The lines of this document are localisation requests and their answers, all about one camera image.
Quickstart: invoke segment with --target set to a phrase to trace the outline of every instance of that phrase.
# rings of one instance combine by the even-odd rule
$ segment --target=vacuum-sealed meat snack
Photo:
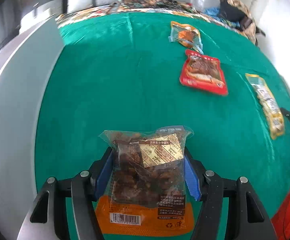
[[[245,74],[248,82],[254,88],[257,97],[263,107],[264,114],[266,116],[270,136],[272,139],[276,139],[277,136],[283,135],[285,132],[284,118],[278,104],[269,90],[265,80],[259,75]]]
[[[185,61],[181,72],[181,84],[219,95],[228,94],[219,59],[201,55],[190,49],[187,49],[185,54],[188,59]]]
[[[156,132],[104,131],[114,150],[112,176],[97,204],[103,234],[178,236],[194,227],[184,179],[183,126]]]
[[[201,34],[199,30],[189,24],[180,24],[178,22],[171,22],[171,36],[169,41],[178,41],[180,44],[189,49],[194,49],[203,54],[203,45],[201,41]]]

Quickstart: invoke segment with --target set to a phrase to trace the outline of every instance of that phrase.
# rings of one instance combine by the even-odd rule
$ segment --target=plastic bag
[[[180,76],[182,85],[207,90],[218,95],[228,94],[218,58],[201,55],[190,49],[186,49],[185,54],[188,58]]]
[[[178,41],[186,48],[194,49],[203,54],[203,44],[199,30],[189,24],[180,24],[171,21],[171,35],[168,37],[170,42]]]
[[[283,135],[285,132],[284,118],[281,110],[263,78],[259,75],[247,73],[245,76],[256,91],[257,97],[263,107],[269,126],[270,136],[272,139],[276,139],[277,136]]]
[[[178,236],[194,227],[184,180],[183,126],[156,132],[104,131],[114,166],[96,216],[103,234]]]
[[[190,0],[190,3],[198,12],[203,12],[204,10],[212,7],[219,8],[221,6],[220,0]]]

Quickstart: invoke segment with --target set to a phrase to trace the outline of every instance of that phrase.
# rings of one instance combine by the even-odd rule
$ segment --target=blue gripper pad
[[[107,183],[109,181],[109,178],[112,174],[113,170],[113,161],[114,161],[114,154],[113,151],[110,153],[109,158],[107,159],[104,168],[101,171],[101,174],[99,175],[97,182],[96,182],[96,190],[95,190],[95,197],[99,199],[105,192]],[[187,157],[185,157],[184,161],[185,165],[185,181],[186,185],[189,189],[189,193],[192,197],[195,198],[195,200],[200,200],[201,198],[201,191],[199,189],[199,179],[195,172],[193,171],[193,168],[191,164],[189,163]]]
[[[199,179],[195,172],[193,171],[192,165],[185,156],[185,181],[189,189],[189,193],[195,200],[200,200],[202,193],[199,188]]]
[[[109,178],[112,174],[113,170],[113,162],[114,162],[114,153],[111,151],[108,159],[106,160],[106,163],[101,171],[101,174],[98,176],[98,179],[96,181],[95,185],[95,197],[96,199],[99,199],[101,196],[104,195],[107,183],[109,181]]]

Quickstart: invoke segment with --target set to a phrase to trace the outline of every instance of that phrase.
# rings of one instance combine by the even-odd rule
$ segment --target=green tablecloth
[[[168,41],[170,21],[199,28],[204,53],[221,61],[228,96],[180,84],[185,48]],[[290,110],[290,98],[259,48],[221,26],[159,13],[103,16],[60,31],[66,46],[46,88],[37,126],[38,189],[49,176],[74,176],[101,158],[107,147],[98,137],[103,130],[152,131],[182,124],[195,132],[186,145],[196,159],[224,178],[246,176],[269,215],[275,213],[290,188],[290,124],[284,136],[270,138],[245,73],[263,77],[279,106]],[[191,202],[197,217],[200,203]],[[226,209],[225,204],[219,239]],[[75,239],[70,211],[68,217]]]

